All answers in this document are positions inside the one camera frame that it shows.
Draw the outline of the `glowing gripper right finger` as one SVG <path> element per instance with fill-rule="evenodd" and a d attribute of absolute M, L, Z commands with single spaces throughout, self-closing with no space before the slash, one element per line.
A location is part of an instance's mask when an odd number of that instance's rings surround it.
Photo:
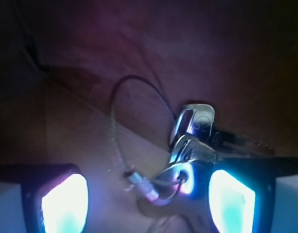
<path fill-rule="evenodd" d="M 220 233 L 298 233 L 298 158 L 227 158 L 209 181 Z"/>

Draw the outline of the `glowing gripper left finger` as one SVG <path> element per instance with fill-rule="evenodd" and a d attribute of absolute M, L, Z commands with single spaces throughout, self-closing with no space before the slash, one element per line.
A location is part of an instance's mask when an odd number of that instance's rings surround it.
<path fill-rule="evenodd" d="M 81 233 L 87 214 L 78 166 L 0 165 L 0 233 Z"/>

